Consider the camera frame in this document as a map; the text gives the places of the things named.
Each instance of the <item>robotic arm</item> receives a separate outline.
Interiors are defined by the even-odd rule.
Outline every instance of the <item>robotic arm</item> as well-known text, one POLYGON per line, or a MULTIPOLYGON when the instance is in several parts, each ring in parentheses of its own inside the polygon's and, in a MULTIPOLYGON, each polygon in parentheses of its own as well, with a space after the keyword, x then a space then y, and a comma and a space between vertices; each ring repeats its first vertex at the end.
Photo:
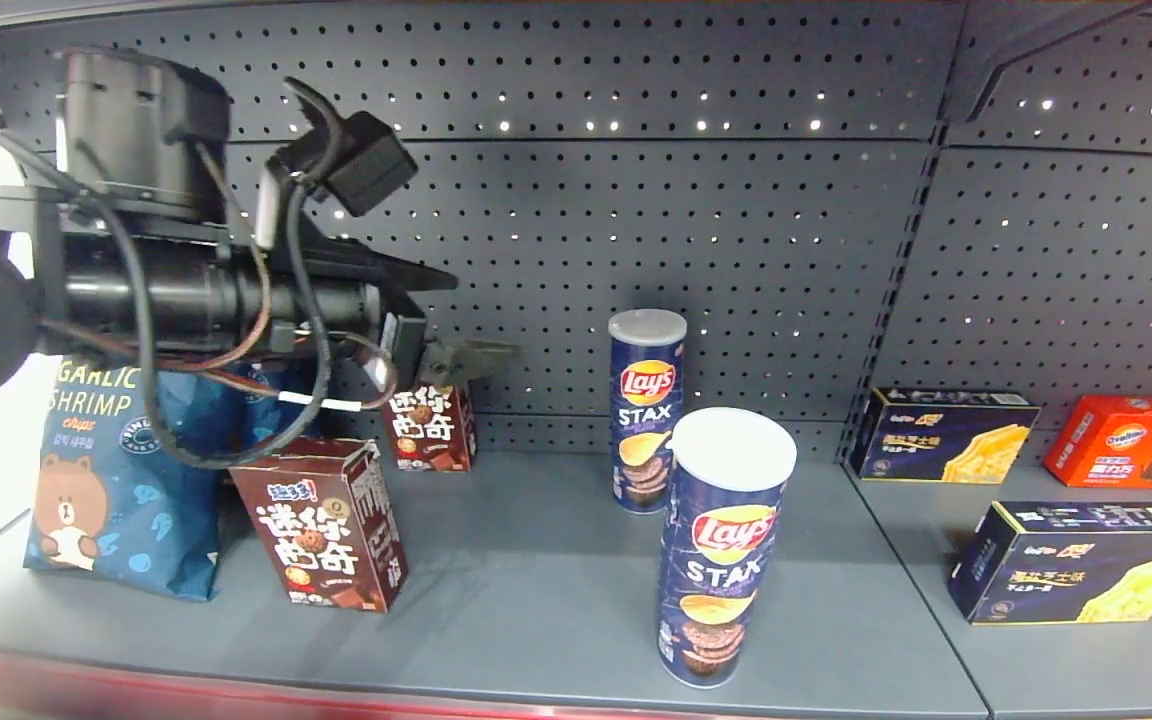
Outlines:
MULTIPOLYGON (((0 187, 0 384, 29 353, 94 348, 120 363, 223 382, 234 381, 223 365, 238 357, 319 356, 314 395, 288 432, 220 457, 164 442, 180 460, 223 468, 300 433, 343 347, 364 348, 364 369, 382 388, 377 401, 353 402, 359 409, 416 382, 490 374, 516 355, 506 343, 429 338, 408 293, 454 290, 453 274, 325 237, 303 214, 306 199, 332 196, 364 215, 415 176, 416 162, 381 120, 341 119, 288 78, 311 127, 265 164, 256 222, 235 232, 225 225, 227 202, 229 218, 247 214, 223 176, 229 99, 219 82, 123 50, 69 50, 65 62, 60 172, 0 134, 0 145, 47 183, 0 187), (14 232, 33 243, 33 281, 5 259, 1 241, 14 232)), ((154 373, 143 374, 153 420, 154 373)))

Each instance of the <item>pegboard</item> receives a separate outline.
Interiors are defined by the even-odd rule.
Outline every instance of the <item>pegboard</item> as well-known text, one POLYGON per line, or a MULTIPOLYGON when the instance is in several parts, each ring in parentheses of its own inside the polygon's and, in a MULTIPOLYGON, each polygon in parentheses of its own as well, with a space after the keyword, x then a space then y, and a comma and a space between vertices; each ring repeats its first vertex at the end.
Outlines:
MULTIPOLYGON (((384 437, 380 414, 325 411, 324 427, 334 437, 384 437)), ((480 450, 575 452, 607 454, 607 418, 561 415, 479 415, 480 450)), ((841 423, 783 423, 797 444, 799 461, 831 462, 841 423)))
MULTIPOLYGON (((273 145, 229 150, 252 209, 273 145)), ((311 218, 448 270, 417 301, 442 333, 516 342, 475 385, 484 414, 608 412, 607 320, 667 306, 690 324, 692 406, 843 420, 925 146, 909 142, 439 142, 362 219, 311 218)))
POLYGON ((1152 15, 1117 18, 1007 68, 950 145, 1152 152, 1152 15))
POLYGON ((114 45, 195 65, 233 141, 303 126, 282 77, 404 141, 847 137, 925 141, 960 3, 263 3, 0 31, 6 122, 55 143, 60 63, 114 45))
POLYGON ((874 381, 1152 395, 1152 158, 946 150, 874 381))

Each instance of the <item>chocolate cookie image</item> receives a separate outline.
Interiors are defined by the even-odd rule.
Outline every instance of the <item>chocolate cookie image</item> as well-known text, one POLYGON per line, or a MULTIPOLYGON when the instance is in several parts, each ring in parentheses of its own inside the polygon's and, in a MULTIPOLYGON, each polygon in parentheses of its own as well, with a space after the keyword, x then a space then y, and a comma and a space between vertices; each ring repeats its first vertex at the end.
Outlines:
POLYGON ((425 423, 429 423, 429 420, 434 419, 434 409, 430 406, 416 406, 412 407, 412 410, 407 415, 407 418, 417 425, 424 425, 425 423))
POLYGON ((296 544, 305 552, 319 553, 328 548, 328 538, 324 533, 317 532, 317 530, 305 530, 305 532, 296 536, 296 544))
POLYGON ((626 494, 639 507, 654 505, 664 495, 672 469, 673 464, 659 455, 652 456, 644 464, 622 469, 621 473, 630 482, 626 494))
POLYGON ((740 643, 745 638, 745 627, 736 623, 705 626, 689 620, 682 626, 682 635, 691 643, 691 650, 682 651, 687 668, 696 675, 713 675, 736 659, 740 643))

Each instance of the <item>chip can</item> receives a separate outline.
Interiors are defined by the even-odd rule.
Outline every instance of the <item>chip can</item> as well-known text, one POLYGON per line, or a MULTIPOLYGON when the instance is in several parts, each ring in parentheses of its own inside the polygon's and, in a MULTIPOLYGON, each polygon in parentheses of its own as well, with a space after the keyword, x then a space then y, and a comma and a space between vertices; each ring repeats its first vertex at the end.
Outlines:
POLYGON ((776 543, 797 447, 781 425, 736 407, 679 420, 657 604, 660 660, 698 688, 726 683, 776 543))
POLYGON ((612 336, 612 495, 629 511, 664 508, 673 454, 666 441, 682 415, 687 319, 668 310, 627 310, 612 336))

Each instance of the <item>blue snack box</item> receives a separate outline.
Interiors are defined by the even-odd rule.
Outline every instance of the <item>blue snack box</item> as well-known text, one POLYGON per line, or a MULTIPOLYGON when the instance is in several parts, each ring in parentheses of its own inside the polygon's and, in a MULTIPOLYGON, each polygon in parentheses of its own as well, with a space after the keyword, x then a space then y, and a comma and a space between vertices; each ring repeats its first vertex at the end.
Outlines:
POLYGON ((1014 392, 873 388, 847 464, 865 480, 998 484, 1039 410, 1014 392))
POLYGON ((712 688, 736 670, 797 450, 780 425, 733 407, 689 414, 670 442, 658 650, 675 679, 712 688))
POLYGON ((1152 615, 1152 502, 995 501, 950 576, 973 624, 1152 615))
POLYGON ((666 445, 682 415, 687 320, 668 310, 627 310, 612 336, 612 495, 629 511, 662 509, 675 461, 666 445))

